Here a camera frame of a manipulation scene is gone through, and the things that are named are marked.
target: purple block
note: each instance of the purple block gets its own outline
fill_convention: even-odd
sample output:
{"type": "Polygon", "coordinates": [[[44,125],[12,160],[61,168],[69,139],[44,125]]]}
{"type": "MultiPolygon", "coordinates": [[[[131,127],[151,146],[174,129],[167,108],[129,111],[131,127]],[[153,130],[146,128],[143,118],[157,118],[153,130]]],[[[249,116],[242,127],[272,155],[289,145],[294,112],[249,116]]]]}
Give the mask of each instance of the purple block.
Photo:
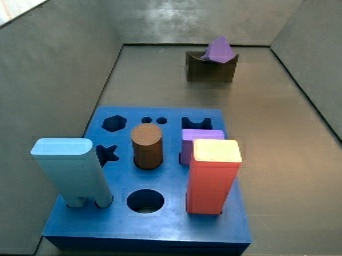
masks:
{"type": "Polygon", "coordinates": [[[236,53],[230,47],[228,38],[218,37],[209,45],[206,54],[201,57],[202,60],[228,63],[236,57],[236,53]]]}
{"type": "Polygon", "coordinates": [[[182,152],[179,162],[182,165],[190,165],[191,154],[194,151],[195,139],[217,139],[225,140],[225,133],[222,130],[201,130],[183,129],[182,130],[182,152]]]}

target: hole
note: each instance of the hole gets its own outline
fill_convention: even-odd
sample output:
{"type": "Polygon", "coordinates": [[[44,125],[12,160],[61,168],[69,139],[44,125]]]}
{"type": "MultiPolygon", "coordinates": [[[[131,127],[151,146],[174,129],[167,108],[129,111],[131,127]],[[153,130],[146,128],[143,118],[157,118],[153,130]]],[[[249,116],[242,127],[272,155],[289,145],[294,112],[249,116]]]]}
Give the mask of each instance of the hole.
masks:
{"type": "Polygon", "coordinates": [[[118,146],[114,145],[109,148],[99,145],[97,146],[97,154],[101,161],[102,167],[106,165],[109,161],[118,161],[119,157],[114,154],[114,151],[117,150],[118,146]]]}
{"type": "Polygon", "coordinates": [[[109,132],[117,132],[126,127],[127,119],[122,116],[113,116],[105,119],[102,128],[109,132]]]}
{"type": "Polygon", "coordinates": [[[187,117],[182,118],[182,129],[213,130],[211,119],[205,118],[202,122],[193,123],[187,117]]]}
{"type": "Polygon", "coordinates": [[[147,123],[153,123],[153,118],[146,116],[142,118],[142,123],[147,124],[147,123]]]}
{"type": "Polygon", "coordinates": [[[155,190],[141,189],[129,196],[127,205],[138,213],[153,213],[163,207],[165,197],[155,190]]]}
{"type": "Polygon", "coordinates": [[[157,119],[157,122],[158,122],[159,124],[166,124],[166,123],[167,123],[167,119],[166,119],[165,117],[159,117],[159,118],[157,119]]]}

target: circular hole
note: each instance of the circular hole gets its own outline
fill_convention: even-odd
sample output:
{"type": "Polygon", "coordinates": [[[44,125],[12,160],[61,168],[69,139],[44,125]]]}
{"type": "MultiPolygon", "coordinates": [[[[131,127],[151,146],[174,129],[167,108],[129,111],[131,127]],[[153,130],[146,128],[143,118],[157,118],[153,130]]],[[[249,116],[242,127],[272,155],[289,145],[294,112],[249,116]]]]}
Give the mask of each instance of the circular hole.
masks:
{"type": "Polygon", "coordinates": [[[153,118],[151,117],[149,117],[149,116],[146,116],[146,117],[143,117],[142,118],[142,123],[153,123],[153,118]]]}
{"type": "Polygon", "coordinates": [[[159,117],[159,118],[157,119],[157,122],[158,122],[159,124],[166,124],[166,123],[167,123],[167,119],[166,119],[165,117],[159,117]]]}
{"type": "Polygon", "coordinates": [[[141,189],[129,196],[127,205],[138,213],[153,213],[163,207],[165,197],[155,190],[141,189]]]}

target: red rectangular prism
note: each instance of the red rectangular prism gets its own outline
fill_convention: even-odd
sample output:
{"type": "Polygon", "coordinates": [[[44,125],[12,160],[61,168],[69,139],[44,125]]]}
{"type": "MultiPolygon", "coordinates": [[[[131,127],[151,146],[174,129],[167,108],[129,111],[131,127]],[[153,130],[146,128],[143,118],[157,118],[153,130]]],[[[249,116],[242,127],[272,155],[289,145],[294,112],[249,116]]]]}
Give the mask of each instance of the red rectangular prism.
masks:
{"type": "Polygon", "coordinates": [[[197,139],[190,162],[187,212],[221,214],[242,163],[236,140],[197,139]]]}

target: wooden cylinder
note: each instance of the wooden cylinder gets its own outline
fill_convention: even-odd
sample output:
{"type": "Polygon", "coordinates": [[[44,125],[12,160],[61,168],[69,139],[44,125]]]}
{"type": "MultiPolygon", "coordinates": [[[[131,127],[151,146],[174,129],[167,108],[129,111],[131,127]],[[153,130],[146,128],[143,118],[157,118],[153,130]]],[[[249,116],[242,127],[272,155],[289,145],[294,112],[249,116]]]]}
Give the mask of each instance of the wooden cylinder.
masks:
{"type": "Polygon", "coordinates": [[[145,170],[155,169],[163,162],[162,129],[150,123],[135,127],[131,133],[135,165],[145,170]]]}

